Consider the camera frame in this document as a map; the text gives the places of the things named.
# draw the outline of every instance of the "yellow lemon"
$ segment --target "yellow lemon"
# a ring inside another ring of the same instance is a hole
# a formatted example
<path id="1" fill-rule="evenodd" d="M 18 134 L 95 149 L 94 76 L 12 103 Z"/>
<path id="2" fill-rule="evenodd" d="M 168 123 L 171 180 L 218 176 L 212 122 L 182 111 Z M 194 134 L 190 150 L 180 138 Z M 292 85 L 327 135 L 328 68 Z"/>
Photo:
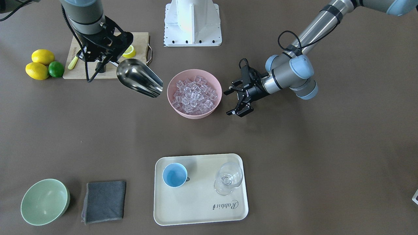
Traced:
<path id="1" fill-rule="evenodd" d="M 28 63 L 25 70 L 31 78 L 36 80 L 45 80 L 49 77 L 48 68 L 38 62 Z"/>
<path id="2" fill-rule="evenodd" d="M 54 60 L 54 54 L 46 49 L 39 49 L 32 53 L 33 62 L 38 62 L 43 65 L 49 65 Z"/>
<path id="3" fill-rule="evenodd" d="M 128 49 L 126 49 L 125 53 L 122 54 L 123 57 L 125 58 L 132 58 L 136 55 L 136 51 L 135 48 L 133 48 L 132 45 L 130 45 L 128 47 Z"/>

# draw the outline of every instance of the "yellow knife handle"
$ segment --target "yellow knife handle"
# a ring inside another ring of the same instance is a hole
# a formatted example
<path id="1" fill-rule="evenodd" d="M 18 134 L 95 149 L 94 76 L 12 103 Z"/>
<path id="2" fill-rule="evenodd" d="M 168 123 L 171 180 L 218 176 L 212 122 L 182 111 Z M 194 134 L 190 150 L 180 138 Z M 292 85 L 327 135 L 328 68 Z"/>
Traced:
<path id="1" fill-rule="evenodd" d="M 78 61 L 78 57 L 77 56 L 74 56 L 74 59 L 71 61 L 71 63 L 68 65 L 68 69 L 73 69 L 74 68 L 74 66 L 76 66 L 76 64 L 77 64 L 77 61 Z"/>

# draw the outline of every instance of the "gray cloth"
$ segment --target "gray cloth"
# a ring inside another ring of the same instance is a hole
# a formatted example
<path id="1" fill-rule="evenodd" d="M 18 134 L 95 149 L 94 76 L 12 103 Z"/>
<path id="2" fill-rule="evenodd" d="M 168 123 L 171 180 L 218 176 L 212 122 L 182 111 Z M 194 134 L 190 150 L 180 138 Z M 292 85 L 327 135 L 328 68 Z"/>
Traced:
<path id="1" fill-rule="evenodd" d="M 125 181 L 88 183 L 82 222 L 89 224 L 122 219 L 125 192 Z"/>

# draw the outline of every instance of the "pink bowl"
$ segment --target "pink bowl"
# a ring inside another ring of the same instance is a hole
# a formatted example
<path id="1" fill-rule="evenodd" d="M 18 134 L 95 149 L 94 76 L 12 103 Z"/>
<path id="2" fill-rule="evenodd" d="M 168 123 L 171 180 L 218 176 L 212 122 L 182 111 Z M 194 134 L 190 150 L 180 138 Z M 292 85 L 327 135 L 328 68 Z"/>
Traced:
<path id="1" fill-rule="evenodd" d="M 213 102 L 215 107 L 212 110 L 210 110 L 209 112 L 201 114 L 201 115 L 189 115 L 189 114 L 185 114 L 185 113 L 182 113 L 182 112 L 178 111 L 176 108 L 174 108 L 174 106 L 171 103 L 174 99 L 174 97 L 173 97 L 174 92 L 176 92 L 176 90 L 177 90 L 176 82 L 178 80 L 184 81 L 186 79 L 194 79 L 196 76 L 201 76 L 204 79 L 206 79 L 208 81 L 208 84 L 211 85 L 211 87 L 213 87 L 213 89 L 218 94 L 218 98 Z M 200 70 L 200 69 L 189 69 L 189 70 L 185 70 L 183 72 L 180 72 L 179 74 L 177 74 L 176 76 L 173 77 L 173 79 L 170 81 L 170 83 L 168 84 L 168 87 L 167 87 L 167 98 L 168 98 L 168 102 L 170 103 L 171 107 L 177 113 L 179 113 L 181 116 L 183 116 L 185 118 L 190 118 L 190 119 L 199 119 L 199 118 L 204 118 L 204 117 L 208 116 L 209 114 L 211 114 L 216 109 L 216 107 L 218 107 L 219 103 L 221 102 L 221 98 L 222 98 L 222 87 L 221 87 L 221 84 L 219 83 L 218 79 L 216 79 L 216 77 L 213 76 L 212 74 L 210 74 L 209 72 L 206 72 L 206 71 Z"/>

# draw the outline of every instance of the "lime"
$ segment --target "lime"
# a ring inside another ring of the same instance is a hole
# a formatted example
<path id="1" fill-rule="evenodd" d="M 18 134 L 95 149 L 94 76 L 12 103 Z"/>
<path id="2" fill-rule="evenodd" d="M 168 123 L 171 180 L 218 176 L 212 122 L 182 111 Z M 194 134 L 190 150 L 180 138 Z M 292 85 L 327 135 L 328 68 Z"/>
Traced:
<path id="1" fill-rule="evenodd" d="M 123 57 L 125 58 L 132 58 L 136 55 L 136 51 L 135 48 L 133 48 L 132 45 L 130 45 L 128 47 L 128 49 L 126 49 L 125 53 L 122 54 Z"/>
<path id="2" fill-rule="evenodd" d="M 25 70 L 31 78 L 36 80 L 45 80 L 49 77 L 48 68 L 38 62 L 28 63 Z"/>
<path id="3" fill-rule="evenodd" d="M 46 49 L 39 49 L 32 53 L 33 62 L 38 62 L 43 65 L 48 65 L 54 60 L 55 60 L 54 54 Z"/>
<path id="4" fill-rule="evenodd" d="M 48 66 L 48 72 L 53 77 L 62 77 L 64 74 L 64 65 L 58 61 L 51 62 Z"/>

